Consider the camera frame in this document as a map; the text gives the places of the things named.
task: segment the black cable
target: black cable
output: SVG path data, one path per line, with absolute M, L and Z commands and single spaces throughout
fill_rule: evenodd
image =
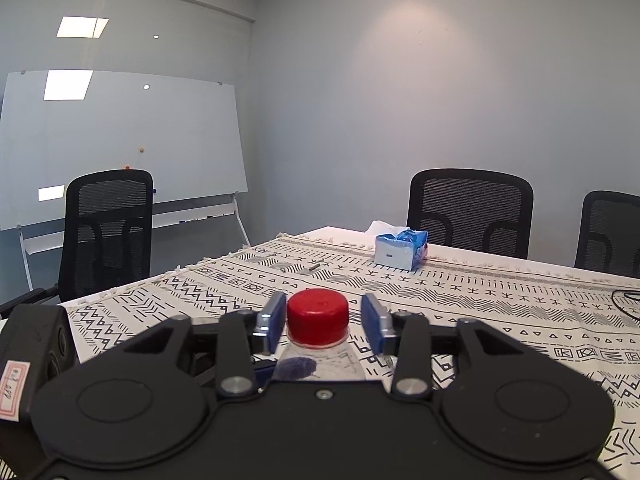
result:
M 614 298 L 614 296 L 618 292 L 622 292 L 623 293 L 622 295 L 628 300 L 633 300 L 640 303 L 640 290 L 629 290 L 626 288 L 617 288 L 611 293 L 611 303 L 613 303 L 613 306 L 615 306 L 616 309 L 622 312 L 622 314 L 626 314 L 631 319 L 635 320 L 638 324 L 640 324 L 640 317 L 634 316 L 633 314 L 629 314 L 624 308 L 622 308 L 621 306 L 619 306 L 619 304 L 616 303 L 616 299 Z

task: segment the office chair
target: office chair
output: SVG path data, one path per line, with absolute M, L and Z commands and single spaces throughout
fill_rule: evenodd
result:
M 65 237 L 58 284 L 0 306 L 59 296 L 74 300 L 149 277 L 153 180 L 143 170 L 110 170 L 76 178 L 66 189 Z
M 439 245 L 526 258 L 533 189 L 495 171 L 440 169 L 411 180 L 407 225 Z
M 591 191 L 582 203 L 575 267 L 640 278 L 640 196 Z

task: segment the chair backrest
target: chair backrest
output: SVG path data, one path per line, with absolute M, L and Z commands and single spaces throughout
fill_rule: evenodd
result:
M 640 196 L 591 191 L 584 197 L 575 266 L 640 277 Z
M 532 212 L 533 189 L 518 176 L 425 170 L 411 180 L 407 225 L 434 244 L 526 258 Z
M 149 277 L 153 180 L 143 170 L 101 171 L 66 189 L 61 301 Z

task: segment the whiteboard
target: whiteboard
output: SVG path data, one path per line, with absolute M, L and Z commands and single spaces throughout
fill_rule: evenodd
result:
M 0 229 L 64 218 L 64 198 L 40 202 L 39 189 L 125 166 L 151 173 L 155 202 L 247 191 L 232 85 L 94 71 L 84 99 L 45 101 L 46 81 L 7 77 Z

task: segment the whiteboard stand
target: whiteboard stand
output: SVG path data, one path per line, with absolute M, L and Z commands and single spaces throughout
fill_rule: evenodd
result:
M 194 209 L 183 209 L 180 211 L 171 211 L 169 213 L 155 214 L 152 219 L 151 227 L 153 229 L 159 227 L 166 227 L 168 225 L 186 224 L 187 222 L 195 222 L 198 220 L 206 220 L 207 218 L 218 218 L 220 216 L 235 216 L 242 231 L 242 238 L 247 246 L 251 246 L 249 238 L 246 235 L 242 220 L 240 219 L 240 212 L 238 211 L 237 193 L 234 193 L 233 202 L 227 204 L 210 205 L 207 207 L 198 207 Z M 27 283 L 29 290 L 33 290 L 33 283 L 31 282 L 31 272 L 29 270 L 28 254 L 42 253 L 44 251 L 50 251 L 52 249 L 58 249 L 62 247 L 64 241 L 64 232 L 50 233 L 48 235 L 34 236 L 32 238 L 25 238 L 22 234 L 22 227 L 16 226 L 18 229 L 18 236 L 20 237 L 20 249 L 22 250 L 22 261 L 24 263 L 24 272 L 27 275 Z

